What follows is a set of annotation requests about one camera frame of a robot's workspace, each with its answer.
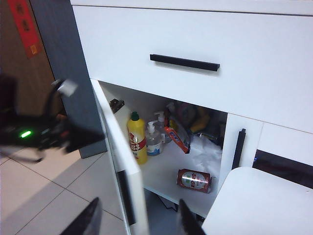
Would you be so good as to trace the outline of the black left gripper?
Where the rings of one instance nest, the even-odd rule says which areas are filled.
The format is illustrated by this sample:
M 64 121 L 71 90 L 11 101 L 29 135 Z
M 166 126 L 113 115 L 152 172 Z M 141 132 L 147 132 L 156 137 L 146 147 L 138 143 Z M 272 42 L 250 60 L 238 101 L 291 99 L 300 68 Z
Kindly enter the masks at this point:
M 102 141 L 103 132 L 86 129 L 70 121 L 17 117 L 0 124 L 0 144 L 38 150 L 65 147 L 66 153 Z

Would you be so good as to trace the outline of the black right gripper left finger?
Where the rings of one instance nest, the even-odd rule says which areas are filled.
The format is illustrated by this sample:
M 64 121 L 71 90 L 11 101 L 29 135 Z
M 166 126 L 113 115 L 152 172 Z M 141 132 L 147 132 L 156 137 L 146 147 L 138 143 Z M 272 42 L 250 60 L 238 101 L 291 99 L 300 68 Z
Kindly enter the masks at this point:
M 96 197 L 61 232 L 61 235 L 99 235 L 102 220 L 101 200 Z

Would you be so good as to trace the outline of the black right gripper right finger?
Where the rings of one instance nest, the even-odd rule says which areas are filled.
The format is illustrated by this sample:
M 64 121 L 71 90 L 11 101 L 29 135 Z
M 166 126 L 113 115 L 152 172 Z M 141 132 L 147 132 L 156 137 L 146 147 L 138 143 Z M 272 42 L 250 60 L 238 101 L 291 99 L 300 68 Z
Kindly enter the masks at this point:
M 205 235 L 205 232 L 203 231 L 200 224 L 197 222 L 183 199 L 179 200 L 178 234 Z

